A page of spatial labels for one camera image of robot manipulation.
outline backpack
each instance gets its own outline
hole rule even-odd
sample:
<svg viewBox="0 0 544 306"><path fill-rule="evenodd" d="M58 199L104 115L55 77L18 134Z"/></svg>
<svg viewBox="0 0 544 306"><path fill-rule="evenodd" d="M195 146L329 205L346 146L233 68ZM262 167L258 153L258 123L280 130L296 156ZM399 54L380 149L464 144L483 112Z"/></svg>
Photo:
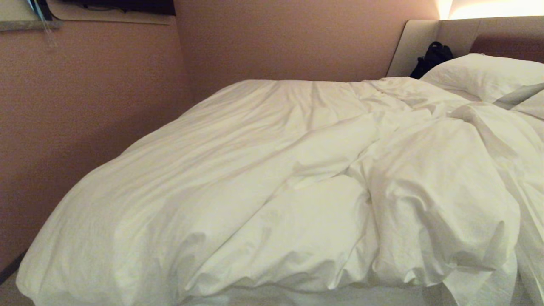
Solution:
<svg viewBox="0 0 544 306"><path fill-rule="evenodd" d="M443 46L438 41L433 42L427 49L425 56L417 58L417 66L410 77L420 79L434 66L453 59L452 51L448 46Z"/></svg>

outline bed frame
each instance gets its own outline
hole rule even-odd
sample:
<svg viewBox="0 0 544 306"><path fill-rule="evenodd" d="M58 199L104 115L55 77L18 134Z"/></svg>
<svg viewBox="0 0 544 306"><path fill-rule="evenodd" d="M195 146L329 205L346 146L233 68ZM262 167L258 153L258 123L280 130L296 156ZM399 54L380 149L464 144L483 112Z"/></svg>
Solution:
<svg viewBox="0 0 544 306"><path fill-rule="evenodd" d="M437 40L454 57L473 53L544 63L544 16L459 20L409 20L387 76L408 76Z"/></svg>

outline wall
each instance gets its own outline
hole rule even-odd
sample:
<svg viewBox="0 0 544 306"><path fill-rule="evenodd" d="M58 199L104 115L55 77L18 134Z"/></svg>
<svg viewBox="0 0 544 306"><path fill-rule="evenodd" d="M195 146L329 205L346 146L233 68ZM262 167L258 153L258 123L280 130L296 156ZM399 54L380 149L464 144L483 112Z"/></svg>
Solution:
<svg viewBox="0 0 544 306"><path fill-rule="evenodd" d="M86 173L191 106L171 25L0 33L0 271Z"/></svg>
<svg viewBox="0 0 544 306"><path fill-rule="evenodd" d="M435 0L177 0L197 101L251 79L385 77L404 24L438 19Z"/></svg>
<svg viewBox="0 0 544 306"><path fill-rule="evenodd" d="M543 0L453 0L449 19L541 15Z"/></svg>

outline white duvet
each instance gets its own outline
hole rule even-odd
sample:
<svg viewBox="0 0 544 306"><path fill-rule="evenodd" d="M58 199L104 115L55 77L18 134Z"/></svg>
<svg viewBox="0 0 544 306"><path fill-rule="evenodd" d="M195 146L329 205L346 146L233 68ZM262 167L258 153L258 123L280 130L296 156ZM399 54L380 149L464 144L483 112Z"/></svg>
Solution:
<svg viewBox="0 0 544 306"><path fill-rule="evenodd" d="M522 119L410 78L240 82L81 180L17 286L37 306L166 306L444 283L468 305L516 247L542 290L542 154Z"/></svg>

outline pillow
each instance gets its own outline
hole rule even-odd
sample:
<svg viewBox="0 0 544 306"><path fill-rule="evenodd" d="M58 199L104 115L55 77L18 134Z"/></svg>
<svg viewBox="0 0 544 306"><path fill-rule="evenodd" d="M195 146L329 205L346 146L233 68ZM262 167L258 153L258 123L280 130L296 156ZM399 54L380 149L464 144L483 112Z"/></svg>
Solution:
<svg viewBox="0 0 544 306"><path fill-rule="evenodd" d="M512 110L544 120L544 90L516 105Z"/></svg>
<svg viewBox="0 0 544 306"><path fill-rule="evenodd" d="M544 89L544 64L471 53L432 68L421 80L515 105Z"/></svg>

